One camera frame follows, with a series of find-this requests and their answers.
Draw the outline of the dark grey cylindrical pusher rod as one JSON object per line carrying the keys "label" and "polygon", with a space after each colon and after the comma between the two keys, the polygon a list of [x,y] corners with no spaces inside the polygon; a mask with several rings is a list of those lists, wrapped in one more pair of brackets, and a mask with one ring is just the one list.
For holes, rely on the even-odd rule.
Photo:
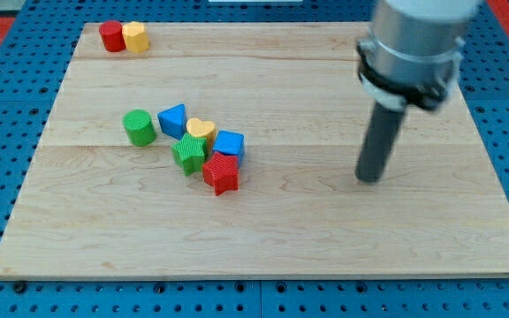
{"label": "dark grey cylindrical pusher rod", "polygon": [[389,110],[375,103],[355,168],[361,182],[375,184],[384,174],[405,115],[405,109]]}

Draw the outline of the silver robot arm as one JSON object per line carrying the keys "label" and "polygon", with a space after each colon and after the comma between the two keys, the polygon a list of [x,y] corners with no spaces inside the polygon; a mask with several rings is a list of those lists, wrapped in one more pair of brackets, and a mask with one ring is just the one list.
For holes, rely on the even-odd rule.
{"label": "silver robot arm", "polygon": [[378,0],[356,42],[359,80],[375,105],[355,168],[374,184],[384,174],[409,106],[434,112],[460,75],[464,34],[480,0]]}

